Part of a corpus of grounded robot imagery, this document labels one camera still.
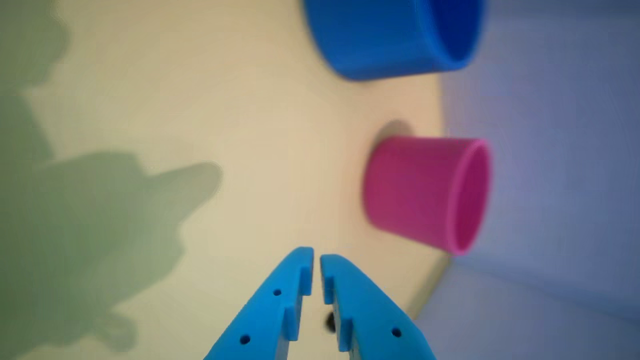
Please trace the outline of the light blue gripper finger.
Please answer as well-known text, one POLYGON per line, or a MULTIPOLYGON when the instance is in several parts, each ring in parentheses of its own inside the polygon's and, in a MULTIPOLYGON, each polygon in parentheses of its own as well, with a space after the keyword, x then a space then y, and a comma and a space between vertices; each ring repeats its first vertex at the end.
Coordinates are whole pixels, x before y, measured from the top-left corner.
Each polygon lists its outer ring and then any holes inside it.
POLYGON ((358 266, 320 256, 323 301, 333 308, 338 350, 351 360, 434 360, 413 320, 358 266))
POLYGON ((302 303, 313 289, 314 250, 286 255, 212 346, 206 360, 286 360, 298 340, 302 303))

